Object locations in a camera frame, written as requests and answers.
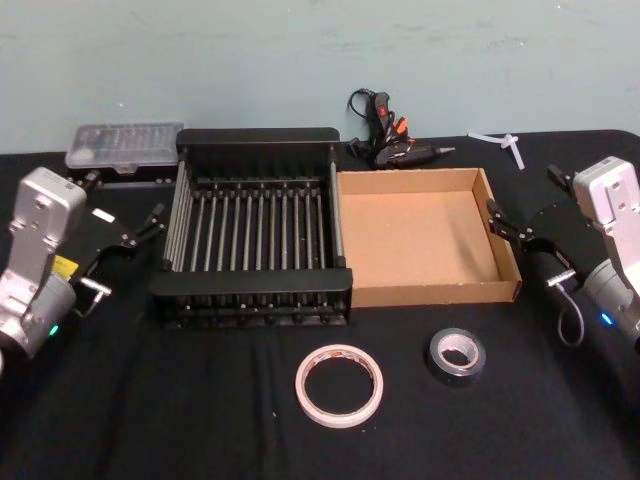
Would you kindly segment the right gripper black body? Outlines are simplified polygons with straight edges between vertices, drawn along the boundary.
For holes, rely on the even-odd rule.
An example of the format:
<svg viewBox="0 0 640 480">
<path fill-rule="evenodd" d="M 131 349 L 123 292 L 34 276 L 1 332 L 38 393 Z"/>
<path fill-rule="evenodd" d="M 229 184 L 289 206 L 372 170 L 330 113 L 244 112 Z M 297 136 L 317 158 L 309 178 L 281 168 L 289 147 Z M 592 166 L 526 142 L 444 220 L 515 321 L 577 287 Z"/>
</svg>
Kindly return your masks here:
<svg viewBox="0 0 640 480">
<path fill-rule="evenodd" d="M 609 259 L 601 234 L 581 213 L 574 198 L 538 211 L 525 228 L 523 250 L 549 254 L 576 272 L 582 286 L 594 269 Z"/>
</svg>

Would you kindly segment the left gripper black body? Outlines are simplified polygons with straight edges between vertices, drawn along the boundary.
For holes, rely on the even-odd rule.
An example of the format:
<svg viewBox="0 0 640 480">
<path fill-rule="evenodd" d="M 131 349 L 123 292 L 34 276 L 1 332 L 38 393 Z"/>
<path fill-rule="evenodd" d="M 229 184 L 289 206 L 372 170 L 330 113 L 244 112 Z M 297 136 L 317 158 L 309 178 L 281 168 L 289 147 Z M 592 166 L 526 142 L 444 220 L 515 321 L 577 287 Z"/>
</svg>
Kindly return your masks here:
<svg viewBox="0 0 640 480">
<path fill-rule="evenodd" d="M 95 214 L 87 207 L 79 224 L 62 242 L 54 255 L 52 272 L 72 286 L 83 277 L 90 277 L 107 259 L 131 259 L 137 253 L 137 240 L 131 229 L 107 213 Z"/>
</svg>

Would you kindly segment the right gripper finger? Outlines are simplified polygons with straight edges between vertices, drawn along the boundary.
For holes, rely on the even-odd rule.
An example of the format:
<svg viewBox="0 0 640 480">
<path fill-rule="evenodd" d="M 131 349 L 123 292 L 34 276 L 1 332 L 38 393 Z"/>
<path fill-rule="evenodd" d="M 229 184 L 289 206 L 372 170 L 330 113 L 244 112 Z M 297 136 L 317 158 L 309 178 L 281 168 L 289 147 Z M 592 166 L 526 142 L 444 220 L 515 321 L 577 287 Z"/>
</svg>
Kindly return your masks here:
<svg viewBox="0 0 640 480">
<path fill-rule="evenodd" d="M 489 198 L 486 201 L 486 207 L 490 232 L 517 246 L 520 250 L 528 251 L 534 239 L 533 231 L 512 221 L 494 199 Z"/>
<path fill-rule="evenodd" d="M 555 164 L 548 165 L 546 172 L 547 172 L 547 177 L 554 185 L 556 185 L 566 194 L 574 193 L 574 187 L 573 187 L 574 176 L 572 174 L 565 172 Z"/>
</svg>

